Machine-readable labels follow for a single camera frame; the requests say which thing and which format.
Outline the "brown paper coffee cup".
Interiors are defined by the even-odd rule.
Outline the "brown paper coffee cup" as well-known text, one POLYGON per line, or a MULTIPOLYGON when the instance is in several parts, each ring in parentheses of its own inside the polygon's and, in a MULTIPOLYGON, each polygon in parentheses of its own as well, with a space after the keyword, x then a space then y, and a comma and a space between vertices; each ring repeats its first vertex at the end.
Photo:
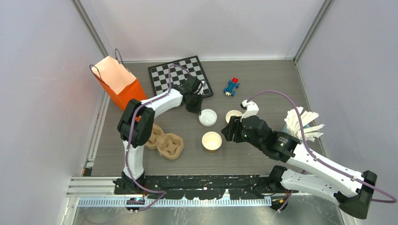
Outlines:
POLYGON ((201 142, 207 152, 214 153, 220 148, 222 138, 217 132, 211 131, 202 136, 201 142))

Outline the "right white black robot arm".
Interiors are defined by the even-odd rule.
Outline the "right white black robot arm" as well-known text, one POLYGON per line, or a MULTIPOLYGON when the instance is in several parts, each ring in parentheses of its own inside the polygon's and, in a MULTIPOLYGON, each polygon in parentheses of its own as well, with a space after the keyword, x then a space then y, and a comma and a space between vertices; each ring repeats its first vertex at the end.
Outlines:
POLYGON ((299 167, 308 172, 300 174, 284 166, 274 166, 268 176, 268 187, 273 192, 297 190, 336 204, 346 214, 366 219, 373 197, 377 175, 372 171, 358 172, 345 168, 307 150, 297 138, 273 131, 257 116, 242 119, 231 117, 221 130, 225 139, 235 143, 249 143, 270 159, 299 167))

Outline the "white plastic cup lid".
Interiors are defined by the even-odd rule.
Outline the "white plastic cup lid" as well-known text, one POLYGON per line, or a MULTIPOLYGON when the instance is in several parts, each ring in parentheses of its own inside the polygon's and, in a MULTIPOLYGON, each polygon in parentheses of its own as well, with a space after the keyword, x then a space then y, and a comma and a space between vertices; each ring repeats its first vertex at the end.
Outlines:
POLYGON ((212 109, 203 109, 199 115, 199 122, 205 127, 213 126, 217 121, 217 114, 212 109))

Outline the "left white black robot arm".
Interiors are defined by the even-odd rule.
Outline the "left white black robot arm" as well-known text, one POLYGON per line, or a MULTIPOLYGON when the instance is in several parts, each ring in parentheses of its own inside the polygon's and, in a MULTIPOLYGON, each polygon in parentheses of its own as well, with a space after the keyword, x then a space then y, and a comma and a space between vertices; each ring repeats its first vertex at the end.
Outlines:
POLYGON ((133 194, 144 188, 143 150, 149 140, 154 119, 162 113, 184 105, 188 112, 200 114, 204 83, 189 75, 179 85, 169 88, 147 100, 132 99, 128 102, 117 130, 124 144, 124 168, 118 184, 133 194))

